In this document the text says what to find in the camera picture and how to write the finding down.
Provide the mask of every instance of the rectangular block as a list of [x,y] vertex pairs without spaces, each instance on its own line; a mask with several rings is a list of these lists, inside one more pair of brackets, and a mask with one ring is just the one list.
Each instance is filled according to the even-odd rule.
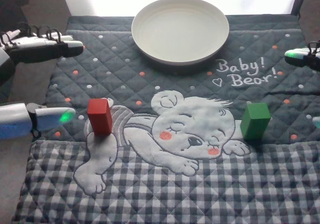
[[87,114],[97,136],[108,136],[112,132],[112,115],[107,99],[90,99]]
[[243,139],[261,139],[270,118],[270,112],[266,103],[248,104],[240,124]]

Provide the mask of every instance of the bear's ear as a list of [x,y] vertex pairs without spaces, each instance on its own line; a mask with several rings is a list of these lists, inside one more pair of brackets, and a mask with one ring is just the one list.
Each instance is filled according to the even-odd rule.
[[185,100],[184,96],[176,90],[164,90],[155,94],[151,100],[151,107],[158,114],[173,108]]

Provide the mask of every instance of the quilted mat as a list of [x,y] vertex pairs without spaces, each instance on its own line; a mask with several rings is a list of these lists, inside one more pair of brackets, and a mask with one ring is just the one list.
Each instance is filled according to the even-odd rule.
[[[320,77],[284,53],[302,48],[295,16],[227,16],[206,69],[159,71],[131,17],[71,17],[83,54],[61,58],[50,107],[76,119],[33,143],[13,223],[320,222]],[[90,98],[107,98],[112,134],[95,136]],[[243,140],[249,103],[267,103],[261,140]]]

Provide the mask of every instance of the orange dot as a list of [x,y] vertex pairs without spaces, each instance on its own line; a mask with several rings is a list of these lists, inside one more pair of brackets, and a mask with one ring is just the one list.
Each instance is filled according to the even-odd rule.
[[210,148],[209,150],[208,150],[208,154],[209,155],[218,155],[220,153],[220,151],[219,151],[219,149],[218,148]]
[[291,140],[295,140],[297,138],[298,138],[298,136],[296,134],[291,135]]
[[172,138],[172,134],[168,131],[163,131],[160,133],[160,138],[162,140],[170,140]]

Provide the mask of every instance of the gray floor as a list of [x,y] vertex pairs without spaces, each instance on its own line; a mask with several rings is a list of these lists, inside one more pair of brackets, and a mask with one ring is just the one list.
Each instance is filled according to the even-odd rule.
[[[320,0],[305,0],[300,25],[306,41],[320,39]],[[30,24],[48,24],[64,32],[70,12],[65,0],[30,0],[23,7]],[[45,102],[45,95],[55,60],[19,64],[9,97],[10,102]],[[0,223],[9,223],[15,212],[20,188],[25,178],[31,138],[0,141]]]

